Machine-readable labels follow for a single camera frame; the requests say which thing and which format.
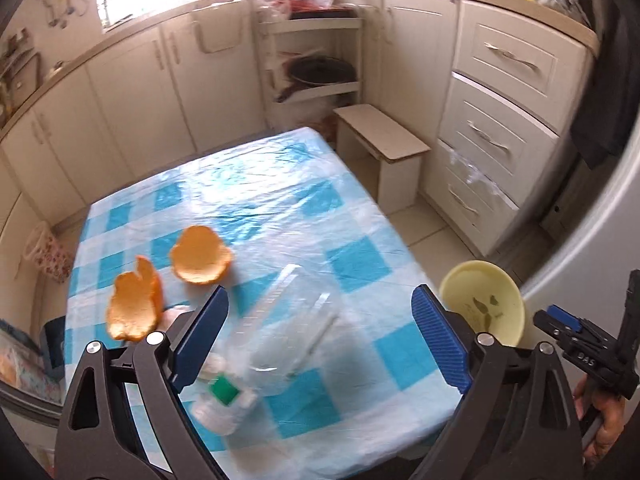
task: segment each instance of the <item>green sticker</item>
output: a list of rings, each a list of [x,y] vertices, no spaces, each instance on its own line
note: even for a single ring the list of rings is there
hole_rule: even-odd
[[[230,405],[240,394],[240,390],[238,390],[224,375],[220,375],[215,382],[209,385],[209,391],[225,406]]]

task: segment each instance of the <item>countertop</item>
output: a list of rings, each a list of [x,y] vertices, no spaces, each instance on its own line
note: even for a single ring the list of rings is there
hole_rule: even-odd
[[[30,108],[40,99],[50,88],[56,85],[60,80],[65,78],[69,73],[73,72],[76,68],[86,63],[89,59],[97,54],[100,54],[103,50],[106,50],[110,46],[122,41],[129,36],[132,36],[146,28],[154,27],[159,23],[165,22],[180,16],[187,12],[191,12],[195,9],[201,9],[203,7],[210,6],[211,4],[218,2],[227,2],[229,0],[195,0],[188,2],[184,5],[174,7],[173,9],[166,10],[164,12],[158,12],[152,16],[143,16],[137,19],[133,19],[130,22],[123,24],[121,27],[110,31],[106,34],[103,41],[87,50],[82,56],[78,56],[73,61],[67,63],[59,72],[53,77],[44,82],[40,88],[38,88],[16,111],[14,115],[7,121],[7,124],[0,130],[0,140],[9,132],[14,124],[24,115]],[[495,7],[500,7],[511,12],[516,12],[522,16],[526,16],[537,22],[544,23],[559,32],[573,38],[575,41],[586,46],[593,52],[594,56],[598,55],[600,43],[595,32],[590,28],[581,25],[575,20],[557,12],[553,9],[543,7],[540,4],[530,2],[527,0],[473,0],[489,4]]]

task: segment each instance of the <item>wooden step stool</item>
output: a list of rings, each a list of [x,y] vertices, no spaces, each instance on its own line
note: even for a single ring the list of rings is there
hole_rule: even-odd
[[[430,147],[371,105],[336,108],[337,152],[344,161],[367,156],[380,162],[378,206],[389,215],[415,202],[422,154]]]

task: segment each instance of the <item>frying pan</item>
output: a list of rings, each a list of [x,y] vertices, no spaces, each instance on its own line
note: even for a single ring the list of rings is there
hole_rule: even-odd
[[[303,56],[289,63],[287,76],[293,83],[280,93],[277,103],[283,103],[294,92],[305,88],[356,81],[356,70],[346,61],[335,57]]]

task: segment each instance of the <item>table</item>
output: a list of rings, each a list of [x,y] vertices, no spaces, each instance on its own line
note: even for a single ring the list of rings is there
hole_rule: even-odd
[[[191,224],[215,229],[235,261],[222,285],[223,344],[289,263],[335,280],[344,311],[282,394],[267,397],[235,434],[194,424],[232,480],[336,479],[389,458],[440,428],[460,396],[447,386],[413,322],[410,297],[430,284],[347,167],[309,128],[231,148],[165,171],[92,205],[71,276],[65,332],[70,383],[88,342],[114,348],[104,323],[114,278],[137,254],[158,269],[168,307],[203,302],[168,252]],[[180,394],[187,412],[200,380]],[[149,459],[168,468],[140,394],[128,385]]]

